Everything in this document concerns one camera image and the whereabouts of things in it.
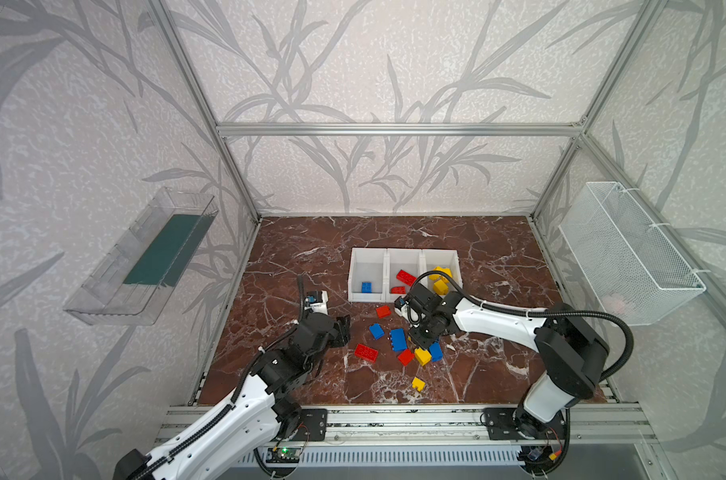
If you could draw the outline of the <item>blue lego stack center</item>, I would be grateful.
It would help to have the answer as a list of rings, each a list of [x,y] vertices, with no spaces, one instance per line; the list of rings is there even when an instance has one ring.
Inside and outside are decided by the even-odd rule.
[[[401,353],[408,349],[406,334],[402,328],[393,329],[390,331],[390,343],[392,350],[396,353]]]

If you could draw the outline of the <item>pink object in basket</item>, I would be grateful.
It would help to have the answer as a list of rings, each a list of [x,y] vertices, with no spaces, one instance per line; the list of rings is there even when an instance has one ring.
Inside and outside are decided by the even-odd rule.
[[[601,298],[601,304],[607,313],[620,318],[627,317],[635,309],[635,304],[621,294],[603,296]]]

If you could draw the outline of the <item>yellow lego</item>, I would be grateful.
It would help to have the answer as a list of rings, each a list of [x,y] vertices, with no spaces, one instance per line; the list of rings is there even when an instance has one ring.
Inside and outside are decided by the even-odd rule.
[[[438,295],[447,295],[450,287],[445,281],[439,280],[433,283],[433,291]]]
[[[448,276],[450,278],[453,277],[452,270],[448,267],[434,267],[433,268],[434,274],[431,274],[429,278],[433,281],[444,279],[445,276]]]
[[[414,357],[418,361],[419,365],[424,367],[432,362],[432,355],[428,350],[416,348],[414,350]]]

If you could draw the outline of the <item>small red lego top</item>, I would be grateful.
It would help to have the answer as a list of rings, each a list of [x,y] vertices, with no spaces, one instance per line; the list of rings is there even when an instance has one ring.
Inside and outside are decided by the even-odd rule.
[[[379,318],[389,317],[391,315],[391,309],[388,306],[378,307],[376,313]]]

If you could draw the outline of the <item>yellow lego front alone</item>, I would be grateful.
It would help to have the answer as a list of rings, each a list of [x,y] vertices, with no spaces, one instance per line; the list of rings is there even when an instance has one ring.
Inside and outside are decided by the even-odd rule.
[[[417,377],[412,380],[411,386],[418,392],[422,392],[426,386],[425,382]]]

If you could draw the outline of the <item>blue lego left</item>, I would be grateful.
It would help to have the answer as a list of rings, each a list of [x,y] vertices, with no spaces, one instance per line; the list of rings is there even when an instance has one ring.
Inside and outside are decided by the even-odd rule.
[[[375,340],[381,339],[385,336],[384,329],[378,323],[371,325],[369,327],[369,331]]]

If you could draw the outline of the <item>blue lego lower right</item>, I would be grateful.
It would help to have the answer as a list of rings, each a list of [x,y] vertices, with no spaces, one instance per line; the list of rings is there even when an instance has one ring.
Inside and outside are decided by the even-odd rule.
[[[443,351],[442,351],[442,348],[441,348],[441,346],[440,346],[440,343],[439,343],[439,342],[434,342],[434,343],[433,343],[433,344],[432,344],[432,345],[431,345],[431,346],[429,347],[428,351],[429,351],[429,353],[430,353],[430,356],[431,356],[431,361],[432,361],[432,362],[438,362],[438,361],[441,361],[441,360],[443,359],[443,357],[444,357],[444,355],[443,355]]]

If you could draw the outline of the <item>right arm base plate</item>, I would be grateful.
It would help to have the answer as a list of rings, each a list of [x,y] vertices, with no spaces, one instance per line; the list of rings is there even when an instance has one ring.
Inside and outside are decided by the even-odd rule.
[[[543,422],[527,413],[522,406],[487,407],[482,410],[480,422],[490,440],[563,440],[570,427],[563,411],[549,422]]]

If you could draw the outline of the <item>aluminium front rail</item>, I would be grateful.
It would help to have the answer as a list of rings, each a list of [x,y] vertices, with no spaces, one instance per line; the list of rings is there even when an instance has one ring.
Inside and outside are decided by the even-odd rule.
[[[329,411],[326,438],[313,446],[536,445],[560,440],[490,440],[477,404],[315,406]],[[654,444],[637,403],[579,404],[570,410],[573,444]]]

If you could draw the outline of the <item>right white bin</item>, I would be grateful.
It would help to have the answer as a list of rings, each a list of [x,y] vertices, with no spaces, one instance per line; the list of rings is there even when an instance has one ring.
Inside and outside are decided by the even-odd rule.
[[[456,250],[424,249],[423,259],[420,262],[419,273],[427,271],[444,271],[450,275],[459,285],[463,285],[459,256]],[[430,291],[440,296],[445,296],[450,291],[455,291],[452,284],[441,275],[429,275],[422,278],[420,283]]]

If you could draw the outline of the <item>clear plastic wall shelf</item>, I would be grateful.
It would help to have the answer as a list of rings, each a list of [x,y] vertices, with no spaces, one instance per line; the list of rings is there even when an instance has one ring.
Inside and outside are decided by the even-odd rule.
[[[160,188],[63,310],[91,326],[155,324],[218,213],[212,194]]]

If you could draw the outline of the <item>long red lego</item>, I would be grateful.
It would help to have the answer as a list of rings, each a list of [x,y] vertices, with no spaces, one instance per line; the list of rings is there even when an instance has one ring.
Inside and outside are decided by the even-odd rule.
[[[378,358],[379,352],[376,349],[368,347],[367,345],[358,344],[355,347],[354,355],[357,358],[365,360],[369,363],[375,363]]]

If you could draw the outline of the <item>left white bin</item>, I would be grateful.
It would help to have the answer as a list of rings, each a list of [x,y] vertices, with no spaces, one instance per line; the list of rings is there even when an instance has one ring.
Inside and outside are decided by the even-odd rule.
[[[352,303],[382,303],[385,300],[388,275],[387,250],[353,248],[348,274],[348,300]],[[363,282],[372,284],[371,293],[363,293]]]

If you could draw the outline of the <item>green circuit board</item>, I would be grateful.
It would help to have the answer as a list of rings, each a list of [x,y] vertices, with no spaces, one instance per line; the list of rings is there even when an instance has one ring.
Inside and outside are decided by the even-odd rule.
[[[273,447],[265,454],[267,465],[298,464],[303,454],[302,447]]]

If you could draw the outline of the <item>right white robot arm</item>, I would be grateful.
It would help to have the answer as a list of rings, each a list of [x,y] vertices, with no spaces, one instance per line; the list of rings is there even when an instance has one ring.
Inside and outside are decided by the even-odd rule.
[[[396,298],[394,310],[409,322],[410,339],[420,348],[465,332],[536,352],[544,372],[511,415],[510,428],[526,439],[553,429],[566,420],[571,407],[591,399],[602,381],[626,365],[635,346],[629,325],[610,313],[575,310],[567,304],[523,308],[481,300],[438,270],[417,277],[408,293]],[[587,322],[589,318],[607,321],[623,333],[623,350],[611,365],[606,364],[610,346]]]

